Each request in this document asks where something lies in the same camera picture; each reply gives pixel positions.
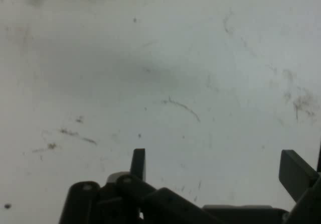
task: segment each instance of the white surface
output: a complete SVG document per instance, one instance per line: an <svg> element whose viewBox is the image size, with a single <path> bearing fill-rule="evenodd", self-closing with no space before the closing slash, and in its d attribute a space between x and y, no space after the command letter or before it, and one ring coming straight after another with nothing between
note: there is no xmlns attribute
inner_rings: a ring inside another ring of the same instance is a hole
<svg viewBox="0 0 321 224"><path fill-rule="evenodd" d="M280 152L319 149L320 4L0 0L0 222L57 223L141 147L148 182L199 206L290 209Z"/></svg>

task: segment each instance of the round hole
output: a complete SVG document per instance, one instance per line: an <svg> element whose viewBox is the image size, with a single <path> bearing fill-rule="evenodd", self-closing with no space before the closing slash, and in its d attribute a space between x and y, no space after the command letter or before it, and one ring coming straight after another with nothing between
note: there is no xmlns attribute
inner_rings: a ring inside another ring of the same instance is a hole
<svg viewBox="0 0 321 224"><path fill-rule="evenodd" d="M126 177L123 179L124 183L131 183L131 178L130 177Z"/></svg>
<svg viewBox="0 0 321 224"><path fill-rule="evenodd" d="M82 188L83 190L91 190L92 186L89 184L84 184L84 187Z"/></svg>
<svg viewBox="0 0 321 224"><path fill-rule="evenodd" d="M5 209L10 209L10 208L11 208L11 204L10 203L5 204Z"/></svg>

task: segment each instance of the scratch mark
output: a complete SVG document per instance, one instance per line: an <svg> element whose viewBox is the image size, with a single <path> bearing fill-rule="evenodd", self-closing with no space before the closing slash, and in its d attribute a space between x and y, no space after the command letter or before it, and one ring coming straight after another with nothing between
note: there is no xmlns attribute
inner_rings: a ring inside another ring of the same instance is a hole
<svg viewBox="0 0 321 224"><path fill-rule="evenodd" d="M83 141L86 141L86 142L89 142L91 144L94 144L94 145L97 145L97 142L92 140L92 139L89 139L89 138L86 138L86 137L82 137L81 138Z"/></svg>
<svg viewBox="0 0 321 224"><path fill-rule="evenodd" d="M78 136L79 134L77 132L72 132L70 130L67 130L65 128L62 128L59 130L61 134L69 135L69 136Z"/></svg>
<svg viewBox="0 0 321 224"><path fill-rule="evenodd" d="M191 110L191 109L190 109L189 107L187 107L185 104L182 104L182 103L177 102L177 101L173 101L170 96L169 96L169 99L168 99L168 100L163 100L163 103L164 103L164 104L171 103L171 104L173 104L173 105L175 105L175 106L182 107L182 108L184 108L186 111L188 111L188 112L190 112L192 115L194 115L194 117L197 119L198 122L201 122L199 116L198 116L193 110Z"/></svg>
<svg viewBox="0 0 321 224"><path fill-rule="evenodd" d="M242 43L243 43L243 47L249 51L249 53L251 54L251 56L252 56L252 57L257 57L257 55L256 55L256 53L254 52L254 50L253 50L251 47L248 46L247 42L245 41L245 39L244 39L243 37L241 37L241 41L242 41ZM274 72L274 74L277 73L277 69L276 69L276 68L274 68L272 71Z"/></svg>
<svg viewBox="0 0 321 224"><path fill-rule="evenodd" d="M232 36L233 32L234 32L234 29L232 27L228 26L228 22L229 22L231 16L233 16L233 15L234 15L233 12L230 11L229 14L223 19L224 30L229 36Z"/></svg>
<svg viewBox="0 0 321 224"><path fill-rule="evenodd" d="M277 75L277 68L276 67L272 67L271 65L268 65L268 64L266 64L265 66L268 69L270 69L274 73L274 75Z"/></svg>
<svg viewBox="0 0 321 224"><path fill-rule="evenodd" d="M92 143L94 145L97 145L97 142L94 141L93 139L90 139L90 138L87 138L87 137L82 137L82 136L79 136L78 132L73 132L73 131L70 131L70 130L67 130L67 129L60 129L59 130L60 133L64 134L64 135L69 135L69 136L72 136L72 137L77 137L83 141L86 141L86 142L89 142L89 143Z"/></svg>
<svg viewBox="0 0 321 224"><path fill-rule="evenodd" d="M295 110L295 117L296 117L296 121L298 121L298 115L297 115L297 112L298 112L298 105L296 103L293 103L294 105L294 110Z"/></svg>
<svg viewBox="0 0 321 224"><path fill-rule="evenodd" d="M39 149L33 150L32 153L44 152L44 151L46 151L46 150L47 150L47 149L39 148Z"/></svg>
<svg viewBox="0 0 321 224"><path fill-rule="evenodd" d="M145 44L142 44L140 48L146 48L148 46L156 44L157 42L158 42L158 40L153 40L153 41L146 42Z"/></svg>

